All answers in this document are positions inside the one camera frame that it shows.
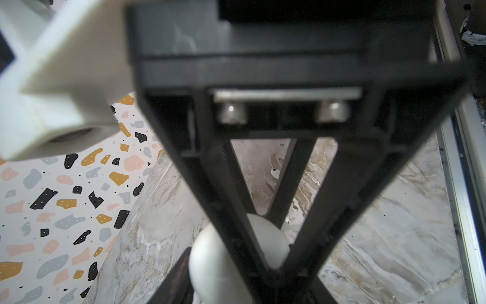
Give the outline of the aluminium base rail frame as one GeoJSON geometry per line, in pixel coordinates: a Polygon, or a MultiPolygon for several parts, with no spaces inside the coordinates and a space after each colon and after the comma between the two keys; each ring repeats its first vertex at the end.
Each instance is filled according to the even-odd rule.
{"type": "Polygon", "coordinates": [[[437,131],[468,303],[485,303],[485,131],[470,89],[437,131]]]}

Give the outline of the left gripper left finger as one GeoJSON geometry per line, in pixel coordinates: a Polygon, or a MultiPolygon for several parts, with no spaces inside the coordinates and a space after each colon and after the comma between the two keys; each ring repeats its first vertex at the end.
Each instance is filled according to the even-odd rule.
{"type": "Polygon", "coordinates": [[[176,264],[148,301],[148,304],[191,304],[194,289],[189,276],[191,247],[184,250],[176,264]]]}

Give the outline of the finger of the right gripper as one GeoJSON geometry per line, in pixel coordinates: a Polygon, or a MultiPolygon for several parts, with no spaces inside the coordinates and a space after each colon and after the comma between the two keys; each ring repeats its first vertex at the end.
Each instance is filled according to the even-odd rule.
{"type": "Polygon", "coordinates": [[[343,235],[430,137],[411,141],[376,129],[336,137],[337,153],[281,270],[281,303],[300,303],[343,235]]]}
{"type": "Polygon", "coordinates": [[[229,141],[209,141],[182,157],[181,172],[221,237],[253,303],[278,303],[279,275],[269,267],[247,214],[258,215],[229,141]]]}

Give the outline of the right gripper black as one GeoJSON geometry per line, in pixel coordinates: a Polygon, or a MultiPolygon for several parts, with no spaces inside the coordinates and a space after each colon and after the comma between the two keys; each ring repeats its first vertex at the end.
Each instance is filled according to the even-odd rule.
{"type": "Polygon", "coordinates": [[[161,135],[335,136],[454,108],[462,63],[431,63],[433,1],[150,1],[125,25],[139,102],[161,135]]]}

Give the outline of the white earbud charging case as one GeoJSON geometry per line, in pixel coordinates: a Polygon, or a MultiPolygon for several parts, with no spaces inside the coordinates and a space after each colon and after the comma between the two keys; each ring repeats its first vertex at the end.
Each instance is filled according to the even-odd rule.
{"type": "MultiPolygon", "coordinates": [[[[289,241],[269,220],[247,214],[269,267],[277,270],[286,260],[289,241]]],[[[189,276],[203,303],[253,303],[250,292],[213,225],[196,238],[189,257],[189,276]]]]}

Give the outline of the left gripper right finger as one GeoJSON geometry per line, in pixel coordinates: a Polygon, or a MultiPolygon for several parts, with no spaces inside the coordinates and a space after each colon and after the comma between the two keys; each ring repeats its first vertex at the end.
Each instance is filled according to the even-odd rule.
{"type": "Polygon", "coordinates": [[[336,300],[323,285],[319,278],[316,278],[309,288],[309,303],[312,304],[337,304],[336,300]]]}

